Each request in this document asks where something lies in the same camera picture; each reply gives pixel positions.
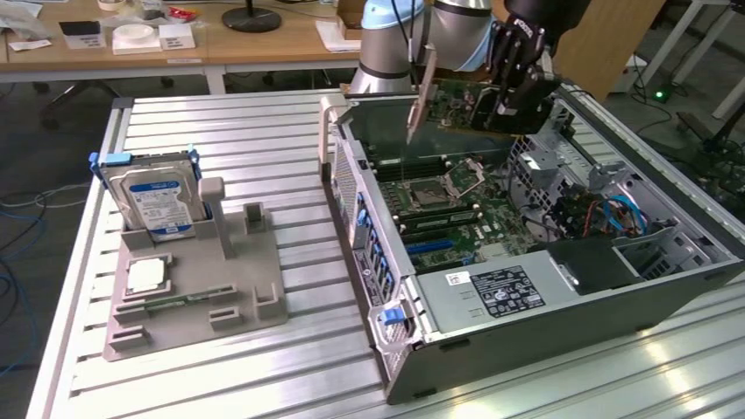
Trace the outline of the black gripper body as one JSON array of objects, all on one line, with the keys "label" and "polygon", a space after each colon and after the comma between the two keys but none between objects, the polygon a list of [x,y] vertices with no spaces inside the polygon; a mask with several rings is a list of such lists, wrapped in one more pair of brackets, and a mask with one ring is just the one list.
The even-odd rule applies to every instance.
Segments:
[{"label": "black gripper body", "polygon": [[584,16],[582,0],[505,0],[509,12],[505,64],[533,64],[548,50],[556,56],[558,41]]}]

